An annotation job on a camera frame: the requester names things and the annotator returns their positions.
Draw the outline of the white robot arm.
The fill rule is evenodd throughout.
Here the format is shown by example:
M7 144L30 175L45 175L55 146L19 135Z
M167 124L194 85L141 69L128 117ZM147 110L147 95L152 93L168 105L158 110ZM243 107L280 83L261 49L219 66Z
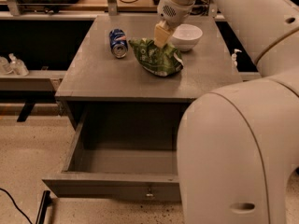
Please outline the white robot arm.
M286 224L286 188L298 166L299 10L291 0L213 0L260 78L195 100L178 129L185 224ZM194 0L160 0L179 26Z

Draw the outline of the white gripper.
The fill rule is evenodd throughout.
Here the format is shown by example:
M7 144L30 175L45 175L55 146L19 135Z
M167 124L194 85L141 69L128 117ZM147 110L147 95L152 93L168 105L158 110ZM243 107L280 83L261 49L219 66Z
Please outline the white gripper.
M173 0L160 0L157 12L161 21L154 28L154 44L158 48L166 45L168 39L174 33L173 28L180 26L187 19L193 5L194 3L181 5Z

